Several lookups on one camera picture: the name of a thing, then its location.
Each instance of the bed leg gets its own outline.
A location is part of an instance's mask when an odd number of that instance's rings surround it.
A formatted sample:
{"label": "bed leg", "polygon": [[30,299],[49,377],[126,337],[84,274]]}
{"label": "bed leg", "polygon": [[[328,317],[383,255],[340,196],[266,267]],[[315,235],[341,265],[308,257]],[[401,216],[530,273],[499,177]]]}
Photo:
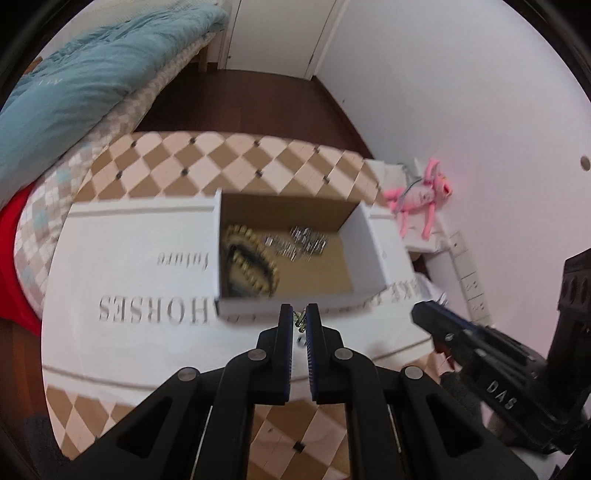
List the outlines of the bed leg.
{"label": "bed leg", "polygon": [[199,71],[199,73],[207,73],[207,51],[209,49],[209,45],[205,45],[200,51],[199,51],[199,65],[197,67],[197,70]]}

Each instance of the black square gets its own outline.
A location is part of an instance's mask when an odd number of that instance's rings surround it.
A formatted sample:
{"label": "black square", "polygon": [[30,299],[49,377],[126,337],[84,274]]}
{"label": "black square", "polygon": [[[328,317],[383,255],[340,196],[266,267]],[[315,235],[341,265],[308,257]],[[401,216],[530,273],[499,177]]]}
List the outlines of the black square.
{"label": "black square", "polygon": [[304,448],[306,448],[306,446],[301,442],[295,442],[294,446],[291,448],[293,448],[297,453],[301,453],[304,451]]}

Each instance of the door frame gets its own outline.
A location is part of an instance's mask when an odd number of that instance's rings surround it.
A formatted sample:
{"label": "door frame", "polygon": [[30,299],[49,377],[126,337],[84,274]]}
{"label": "door frame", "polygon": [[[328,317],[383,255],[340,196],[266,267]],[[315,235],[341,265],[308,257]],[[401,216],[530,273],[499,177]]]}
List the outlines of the door frame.
{"label": "door frame", "polygon": [[[234,26],[236,24],[236,19],[238,17],[238,12],[240,10],[242,0],[231,0],[231,3],[232,9],[230,11],[230,19],[228,21],[228,26],[224,30],[222,48],[220,48],[219,58],[217,60],[218,69],[225,69],[228,63],[228,54],[230,52],[230,44],[232,43],[232,34],[234,33]],[[342,17],[341,13],[344,12],[343,6],[345,3],[348,4],[349,0],[334,0],[333,6],[331,7],[329,12],[329,16],[326,18],[326,22],[324,23],[324,27],[322,28],[322,32],[320,33],[320,37],[318,38],[318,42],[316,43],[316,48],[314,49],[312,56],[310,57],[310,62],[304,75],[304,78],[306,80],[310,80],[312,78],[312,75],[314,75],[314,72],[316,71],[316,66],[318,65],[318,62],[323,56],[324,49],[326,48],[329,40],[332,38],[333,31],[340,22],[340,19]]]}

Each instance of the pile of metal pieces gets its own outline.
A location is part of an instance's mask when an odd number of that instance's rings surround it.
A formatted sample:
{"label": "pile of metal pieces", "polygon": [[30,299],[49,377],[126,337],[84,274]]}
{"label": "pile of metal pieces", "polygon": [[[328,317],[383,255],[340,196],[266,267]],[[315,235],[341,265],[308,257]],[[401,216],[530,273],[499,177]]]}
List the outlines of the pile of metal pieces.
{"label": "pile of metal pieces", "polygon": [[312,255],[322,255],[328,245],[325,235],[309,228],[296,226],[291,229],[290,234],[293,242],[277,235],[267,235],[264,237],[265,246],[273,248],[277,255],[287,257],[294,262],[299,258],[310,260]]}

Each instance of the silver bolt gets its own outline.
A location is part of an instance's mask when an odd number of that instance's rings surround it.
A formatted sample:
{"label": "silver bolt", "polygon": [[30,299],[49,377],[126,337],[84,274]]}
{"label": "silver bolt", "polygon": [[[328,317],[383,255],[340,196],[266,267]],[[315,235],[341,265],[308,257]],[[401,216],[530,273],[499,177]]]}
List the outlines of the silver bolt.
{"label": "silver bolt", "polygon": [[190,382],[197,378],[197,370],[193,367],[185,367],[178,371],[177,376],[181,382]]}
{"label": "silver bolt", "polygon": [[410,367],[406,367],[404,369],[404,375],[406,375],[411,380],[418,380],[423,376],[423,370],[421,370],[419,367],[411,365]]}
{"label": "silver bolt", "polygon": [[337,348],[335,350],[335,357],[339,360],[350,360],[353,358],[353,352],[348,348]]}
{"label": "silver bolt", "polygon": [[248,352],[248,358],[255,362],[259,362],[267,358],[267,352],[265,352],[262,348],[255,348]]}

